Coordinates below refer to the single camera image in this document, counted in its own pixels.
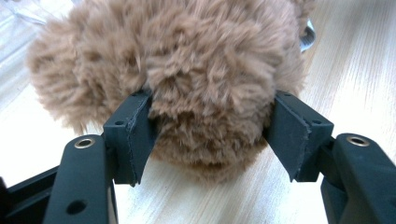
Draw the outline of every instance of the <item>plush toy head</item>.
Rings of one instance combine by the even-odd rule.
[[[205,183],[265,148],[276,89],[303,86],[299,35],[309,0],[104,0],[50,21],[27,58],[40,102],[82,133],[150,90],[154,158]]]

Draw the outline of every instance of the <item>brown plush toy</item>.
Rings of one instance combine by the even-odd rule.
[[[27,63],[40,102],[83,133],[152,92],[152,157],[206,184],[265,148],[276,90],[303,87],[300,35],[314,0],[91,0],[49,21]]]

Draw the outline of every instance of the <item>teddy bear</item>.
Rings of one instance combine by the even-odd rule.
[[[27,55],[40,103],[84,133],[136,91],[152,97],[151,157],[207,185],[266,148],[276,90],[304,86],[300,37],[314,0],[86,0]]]

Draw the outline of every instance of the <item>wooden table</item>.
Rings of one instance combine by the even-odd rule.
[[[370,137],[396,162],[396,2],[318,0],[311,19],[318,39],[304,54],[302,100],[335,124],[333,136]],[[7,44],[34,31],[23,25]],[[4,50],[7,30],[0,32]],[[36,101],[25,46],[0,63],[0,175],[8,186],[59,164],[75,137]],[[290,183],[270,148],[244,175],[214,188],[149,160],[140,186],[116,186],[120,223],[326,223],[320,179]]]

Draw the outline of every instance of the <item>brown fur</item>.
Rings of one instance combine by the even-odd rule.
[[[313,0],[96,0],[50,21],[27,58],[40,102],[82,133],[151,90],[152,156],[205,183],[265,147],[276,89],[303,86],[299,35]]]

